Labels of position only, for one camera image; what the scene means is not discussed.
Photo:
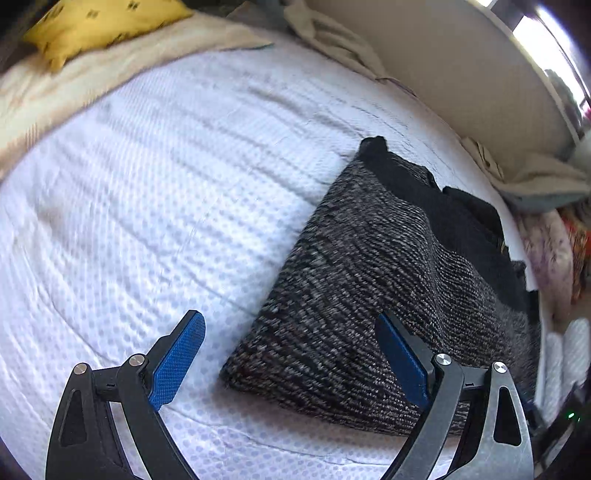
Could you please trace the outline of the black grey knit zip jacket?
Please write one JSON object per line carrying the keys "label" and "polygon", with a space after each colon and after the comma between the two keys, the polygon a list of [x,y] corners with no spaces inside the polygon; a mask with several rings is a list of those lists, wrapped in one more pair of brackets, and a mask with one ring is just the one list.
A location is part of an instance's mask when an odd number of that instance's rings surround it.
{"label": "black grey knit zip jacket", "polygon": [[504,362],[534,398],[537,298],[497,210],[439,187],[377,136],[311,215],[221,380],[301,414],[407,435],[419,410],[377,344],[383,313],[462,365]]}

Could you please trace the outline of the grey polka dot duvet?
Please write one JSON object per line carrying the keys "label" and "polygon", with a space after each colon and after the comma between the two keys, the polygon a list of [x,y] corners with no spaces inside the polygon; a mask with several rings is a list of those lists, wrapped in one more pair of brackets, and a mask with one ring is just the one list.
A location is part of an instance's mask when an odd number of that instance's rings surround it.
{"label": "grey polka dot duvet", "polygon": [[540,411],[546,424],[559,415],[574,386],[582,387],[590,367],[590,322],[572,321],[563,334],[549,332],[545,339],[544,381]]}

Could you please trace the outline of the purple floral folded quilt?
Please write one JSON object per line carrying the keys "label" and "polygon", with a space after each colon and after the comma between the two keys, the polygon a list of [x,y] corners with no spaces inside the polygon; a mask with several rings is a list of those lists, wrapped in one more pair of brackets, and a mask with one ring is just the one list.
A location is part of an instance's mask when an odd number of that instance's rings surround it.
{"label": "purple floral folded quilt", "polygon": [[553,320],[564,322],[570,315],[573,294],[573,251],[564,221],[554,209],[518,214],[516,222]]}

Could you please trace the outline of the white dotted bed quilt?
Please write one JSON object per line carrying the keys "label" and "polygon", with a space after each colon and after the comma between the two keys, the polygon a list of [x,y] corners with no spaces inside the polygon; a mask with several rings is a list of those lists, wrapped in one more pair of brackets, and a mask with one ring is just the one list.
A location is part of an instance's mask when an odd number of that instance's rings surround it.
{"label": "white dotted bed quilt", "polygon": [[34,479],[80,362],[117,366],[190,309],[206,337],[161,417],[202,479],[377,479],[394,437],[224,388],[308,217],[358,150],[384,137],[438,184],[505,202],[418,99],[276,34],[256,50],[151,69],[40,141],[1,186],[1,437]]}

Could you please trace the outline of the orange leopard print cloth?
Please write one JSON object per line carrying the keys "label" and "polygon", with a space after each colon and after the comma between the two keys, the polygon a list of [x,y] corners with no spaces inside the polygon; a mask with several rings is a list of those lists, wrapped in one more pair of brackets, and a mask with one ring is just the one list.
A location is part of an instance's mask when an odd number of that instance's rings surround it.
{"label": "orange leopard print cloth", "polygon": [[590,229],[577,217],[571,207],[559,210],[562,221],[567,230],[573,265],[572,304],[581,299],[587,284],[587,274],[590,268]]}

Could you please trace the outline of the right beige green curtain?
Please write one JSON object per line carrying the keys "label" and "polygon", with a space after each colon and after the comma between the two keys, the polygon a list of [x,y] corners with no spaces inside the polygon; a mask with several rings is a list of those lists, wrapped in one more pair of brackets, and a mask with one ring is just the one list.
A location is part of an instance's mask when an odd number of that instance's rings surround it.
{"label": "right beige green curtain", "polygon": [[504,200],[519,212],[545,213],[590,196],[587,175],[555,157],[527,153],[503,166],[480,142],[465,137],[461,144]]}

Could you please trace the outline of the beige green curtain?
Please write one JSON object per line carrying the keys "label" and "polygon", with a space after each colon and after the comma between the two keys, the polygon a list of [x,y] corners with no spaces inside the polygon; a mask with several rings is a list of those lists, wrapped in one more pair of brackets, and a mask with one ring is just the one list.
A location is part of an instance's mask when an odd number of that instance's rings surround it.
{"label": "beige green curtain", "polygon": [[480,142],[465,137],[461,144],[504,200],[519,212],[545,213],[590,196],[587,175],[555,157],[527,153],[503,166]]}
{"label": "beige green curtain", "polygon": [[417,97],[410,87],[388,73],[368,41],[337,20],[311,9],[306,1],[243,1],[226,18],[294,35],[346,69],[384,85],[392,84],[411,97]]}

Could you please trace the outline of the cream blanket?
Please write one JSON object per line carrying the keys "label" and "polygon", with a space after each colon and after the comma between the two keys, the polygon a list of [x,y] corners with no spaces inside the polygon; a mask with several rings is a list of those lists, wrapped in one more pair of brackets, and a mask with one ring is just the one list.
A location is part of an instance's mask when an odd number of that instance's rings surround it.
{"label": "cream blanket", "polygon": [[1,177],[43,136],[136,75],[190,54],[270,46],[248,26],[195,13],[104,50],[83,53],[51,73],[38,54],[1,75]]}

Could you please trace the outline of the yellow patterned cushion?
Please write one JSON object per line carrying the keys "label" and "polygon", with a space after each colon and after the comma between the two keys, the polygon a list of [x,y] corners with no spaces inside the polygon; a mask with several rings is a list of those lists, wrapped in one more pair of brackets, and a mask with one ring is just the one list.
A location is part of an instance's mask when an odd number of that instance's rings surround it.
{"label": "yellow patterned cushion", "polygon": [[193,15],[181,1],[59,1],[29,28],[23,41],[35,46],[52,72],[76,56],[158,30]]}

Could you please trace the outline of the left beige green curtain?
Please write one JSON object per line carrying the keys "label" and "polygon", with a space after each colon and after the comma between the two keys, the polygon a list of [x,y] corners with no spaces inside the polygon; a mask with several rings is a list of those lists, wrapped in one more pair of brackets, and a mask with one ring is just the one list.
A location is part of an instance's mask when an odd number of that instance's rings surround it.
{"label": "left beige green curtain", "polygon": [[311,9],[306,1],[243,1],[226,18],[294,35],[346,69],[384,85],[392,84],[411,97],[417,97],[410,87],[388,73],[368,41],[337,20]]}

